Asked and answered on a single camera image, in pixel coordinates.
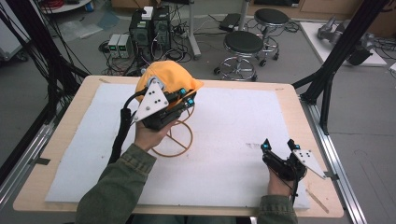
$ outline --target person's arm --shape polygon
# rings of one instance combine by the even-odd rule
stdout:
[[[262,196],[260,203],[260,211],[257,218],[259,224],[298,223],[290,201],[290,187],[292,186],[292,181],[285,183],[270,170],[268,194]]]
[[[76,224],[125,223],[139,200],[156,159],[147,153],[160,144],[171,122],[159,132],[136,123],[134,143],[102,172],[98,183],[80,200]]]

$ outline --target orange hat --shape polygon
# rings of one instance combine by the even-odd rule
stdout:
[[[139,79],[136,85],[135,92],[142,91],[148,84],[152,77],[157,77],[164,85],[163,91],[174,92],[184,88],[188,95],[198,91],[204,83],[198,79],[193,78],[190,73],[184,69],[180,64],[174,61],[161,61],[152,63]],[[136,100],[141,102],[143,96],[137,97]]]

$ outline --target white paper sheet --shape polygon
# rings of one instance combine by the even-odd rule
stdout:
[[[134,88],[123,84],[102,84],[98,88],[64,153],[46,201],[76,203],[97,182],[117,135],[120,109]],[[186,121],[193,131],[191,148],[175,158],[156,156],[139,204],[257,207],[269,179],[260,144],[268,138],[281,158],[290,154],[276,94],[201,88],[195,103]],[[132,101],[130,108],[135,111],[137,101]],[[183,144],[191,139],[182,125],[172,132]],[[134,127],[123,150],[133,141]],[[172,154],[177,152],[172,150],[174,145],[165,138],[156,149]],[[303,182],[294,206],[309,208]]]

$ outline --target jacket sleeve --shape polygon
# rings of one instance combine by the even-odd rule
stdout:
[[[281,195],[262,196],[257,219],[259,224],[298,223],[289,197]]]
[[[125,223],[134,210],[156,159],[131,145],[102,172],[78,204],[76,224]]]

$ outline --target stool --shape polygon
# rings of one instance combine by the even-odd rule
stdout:
[[[283,27],[289,22],[289,17],[279,10],[272,8],[262,8],[254,13],[254,20],[258,24],[264,26],[264,30],[262,30],[262,42],[264,43],[262,52],[264,52],[264,58],[260,62],[260,66],[265,66],[268,52],[276,50],[276,54],[274,55],[273,59],[277,60],[279,57],[279,44],[271,36],[268,36],[269,29]],[[270,45],[270,39],[276,44]]]
[[[222,74],[221,79],[256,81],[256,70],[246,58],[258,57],[263,48],[262,40],[253,33],[234,31],[224,37],[223,45],[235,56],[227,58],[219,67],[215,68],[215,74]]]

